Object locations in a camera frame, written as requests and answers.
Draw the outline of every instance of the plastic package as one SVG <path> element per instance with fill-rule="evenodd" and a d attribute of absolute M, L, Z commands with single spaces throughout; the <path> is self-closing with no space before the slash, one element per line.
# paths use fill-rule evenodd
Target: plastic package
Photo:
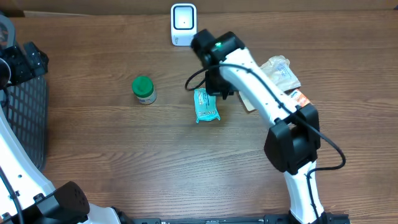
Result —
<path fill-rule="evenodd" d="M 260 68 L 280 90 L 288 91 L 301 86 L 300 81 L 291 71 L 289 65 L 290 61 L 280 55 L 271 57 Z"/>
<path fill-rule="evenodd" d="M 197 114 L 197 123 L 199 121 L 212 121 L 214 119 L 220 120 L 216 107 L 216 97 L 209 96 L 206 89 L 196 89 L 193 93 L 195 101 L 195 112 Z"/>

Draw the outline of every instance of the brown wood surface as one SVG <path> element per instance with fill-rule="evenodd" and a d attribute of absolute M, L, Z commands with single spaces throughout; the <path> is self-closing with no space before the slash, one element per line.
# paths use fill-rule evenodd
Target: brown wood surface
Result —
<path fill-rule="evenodd" d="M 179 0 L 13 0 L 22 10 L 90 15 L 170 14 Z M 190 0 L 199 13 L 392 10 L 398 0 Z"/>
<path fill-rule="evenodd" d="M 170 18 L 13 19 L 20 43 L 50 57 L 49 155 L 44 174 L 75 181 L 88 200 L 131 217 L 198 218 L 286 213 L 283 175 L 262 150 L 267 131 L 232 96 L 221 121 L 196 124 L 183 84 L 200 63 L 170 41 Z M 317 174 L 326 211 L 353 223 L 398 218 L 398 12 L 201 14 L 199 29 L 234 31 L 258 64 L 285 55 L 320 112 L 322 131 L 347 156 Z M 138 75 L 158 97 L 143 106 Z M 340 163 L 326 143 L 319 164 Z"/>

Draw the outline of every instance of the green lid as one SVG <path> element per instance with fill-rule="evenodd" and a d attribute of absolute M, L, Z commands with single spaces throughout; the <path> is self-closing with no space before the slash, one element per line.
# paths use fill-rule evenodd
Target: green lid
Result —
<path fill-rule="evenodd" d="M 144 76 L 137 77 L 132 82 L 131 88 L 134 94 L 141 98 L 151 96 L 151 94 L 154 92 L 154 84 L 152 83 L 152 80 Z"/>

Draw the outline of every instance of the small jar with green lid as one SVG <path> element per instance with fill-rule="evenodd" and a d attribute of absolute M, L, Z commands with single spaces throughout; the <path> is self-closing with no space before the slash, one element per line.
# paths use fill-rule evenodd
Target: small jar with green lid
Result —
<path fill-rule="evenodd" d="M 148 77 L 137 77 L 132 82 L 132 91 L 137 96 L 138 101 L 144 105 L 149 105 L 156 100 L 154 84 Z"/>

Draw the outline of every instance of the wet wipes package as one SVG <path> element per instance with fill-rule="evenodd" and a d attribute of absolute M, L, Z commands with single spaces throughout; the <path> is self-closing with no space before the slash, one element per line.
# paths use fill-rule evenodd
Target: wet wipes package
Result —
<path fill-rule="evenodd" d="M 206 89 L 196 89 L 193 94 L 195 101 L 195 112 L 197 114 L 197 123 L 199 121 L 212 121 L 214 119 L 220 120 L 216 107 L 216 97 L 209 96 Z"/>

